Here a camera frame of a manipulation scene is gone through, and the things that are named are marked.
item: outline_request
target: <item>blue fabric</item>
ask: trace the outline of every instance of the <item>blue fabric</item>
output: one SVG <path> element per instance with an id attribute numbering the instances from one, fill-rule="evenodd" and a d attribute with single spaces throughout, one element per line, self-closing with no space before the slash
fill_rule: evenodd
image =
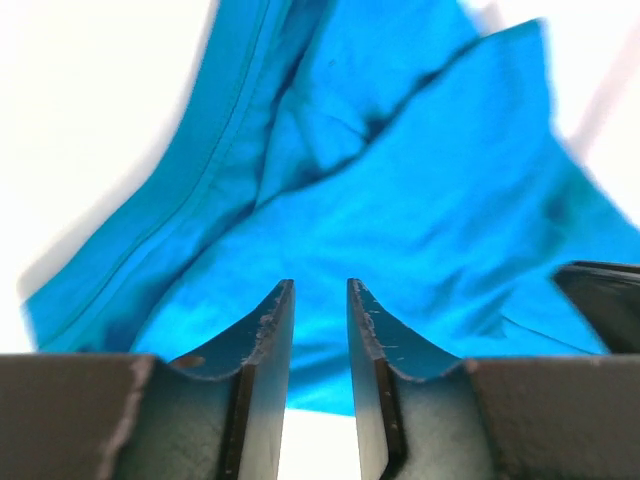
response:
<path id="1" fill-rule="evenodd" d="M 640 238 L 551 133 L 543 38 L 454 0 L 222 0 L 159 167 L 29 300 L 40 348 L 172 359 L 293 278 L 289 406 L 351 414 L 358 277 L 460 357 L 604 353 L 550 275 Z"/>

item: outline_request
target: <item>blue cloth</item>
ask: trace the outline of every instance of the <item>blue cloth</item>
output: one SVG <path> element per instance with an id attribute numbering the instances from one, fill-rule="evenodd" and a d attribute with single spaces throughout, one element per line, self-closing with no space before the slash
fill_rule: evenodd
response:
<path id="1" fill-rule="evenodd" d="M 222 0 L 158 168 L 28 301 L 40 348 L 172 359 L 293 278 L 289 406 L 351 414 L 358 277 L 457 356 L 603 353 L 550 275 L 640 237 L 551 133 L 543 38 L 454 0 Z"/>

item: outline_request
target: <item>white backdrop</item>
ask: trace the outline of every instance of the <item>white backdrop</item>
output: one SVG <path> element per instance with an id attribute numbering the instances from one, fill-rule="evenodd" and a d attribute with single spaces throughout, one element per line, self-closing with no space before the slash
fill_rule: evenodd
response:
<path id="1" fill-rule="evenodd" d="M 547 19 L 558 132 L 640 225 L 640 1 L 466 3 L 494 30 Z M 0 352 L 30 350 L 21 301 L 160 159 L 215 10 L 0 0 Z M 355 438 L 353 419 L 287 412 L 281 478 L 359 478 Z"/>

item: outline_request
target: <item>black plastic part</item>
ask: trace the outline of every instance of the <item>black plastic part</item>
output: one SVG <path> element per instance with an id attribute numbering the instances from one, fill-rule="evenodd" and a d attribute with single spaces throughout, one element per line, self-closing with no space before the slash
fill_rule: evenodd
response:
<path id="1" fill-rule="evenodd" d="M 287 280 L 172 365 L 0 356 L 0 478 L 275 480 L 293 317 Z"/>
<path id="2" fill-rule="evenodd" d="M 640 353 L 640 267 L 577 262 L 554 280 L 611 353 Z"/>
<path id="3" fill-rule="evenodd" d="M 640 356 L 459 361 L 348 283 L 363 480 L 640 478 Z"/>

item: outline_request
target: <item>dark metal jaw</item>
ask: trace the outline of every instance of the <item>dark metal jaw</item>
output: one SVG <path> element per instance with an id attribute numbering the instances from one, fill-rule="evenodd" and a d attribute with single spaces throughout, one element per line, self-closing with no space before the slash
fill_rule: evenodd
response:
<path id="1" fill-rule="evenodd" d="M 277 478 L 294 318 L 283 281 L 173 365 L 0 356 L 0 478 Z"/>
<path id="2" fill-rule="evenodd" d="M 556 281 L 613 352 L 638 353 L 638 278 L 579 264 Z M 640 355 L 461 361 L 358 280 L 348 322 L 363 480 L 640 478 Z"/>
<path id="3" fill-rule="evenodd" d="M 577 262 L 555 282 L 611 353 L 640 353 L 640 267 Z"/>
<path id="4" fill-rule="evenodd" d="M 640 479 L 640 268 L 555 280 L 615 355 L 461 361 L 348 282 L 363 480 Z M 0 356 L 0 478 L 275 480 L 294 289 L 168 365 Z"/>

